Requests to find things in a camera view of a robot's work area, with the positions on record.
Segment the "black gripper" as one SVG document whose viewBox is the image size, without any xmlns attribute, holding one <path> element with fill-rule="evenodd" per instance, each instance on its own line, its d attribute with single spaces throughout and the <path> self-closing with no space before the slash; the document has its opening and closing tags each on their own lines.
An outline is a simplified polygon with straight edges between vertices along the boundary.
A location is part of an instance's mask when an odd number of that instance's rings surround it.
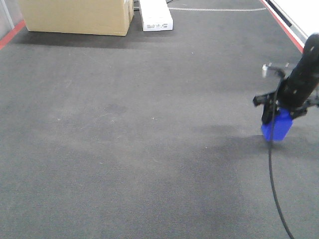
<svg viewBox="0 0 319 239">
<path fill-rule="evenodd" d="M 278 114 L 280 108 L 287 109 L 290 112 L 292 119 L 305 116 L 308 108 L 316 106 L 319 107 L 319 98 L 309 97 L 300 107 L 292 107 L 285 105 L 277 100 L 277 93 L 275 91 L 266 93 L 264 95 L 257 95 L 253 98 L 255 107 L 263 105 L 262 124 L 269 124 L 275 115 Z"/>
</svg>

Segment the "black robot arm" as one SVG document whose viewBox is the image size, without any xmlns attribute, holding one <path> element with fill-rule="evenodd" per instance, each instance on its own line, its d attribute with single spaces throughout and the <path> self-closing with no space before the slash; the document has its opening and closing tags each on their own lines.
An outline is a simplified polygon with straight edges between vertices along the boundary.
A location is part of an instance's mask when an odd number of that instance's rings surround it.
<svg viewBox="0 0 319 239">
<path fill-rule="evenodd" d="M 319 34 L 306 40 L 303 55 L 289 76 L 279 67 L 264 65 L 263 70 L 275 71 L 282 81 L 276 91 L 253 98 L 254 106 L 264 105 L 262 123 L 270 123 L 278 107 L 287 109 L 292 119 L 306 115 L 314 105 L 308 98 L 319 84 Z"/>
</svg>

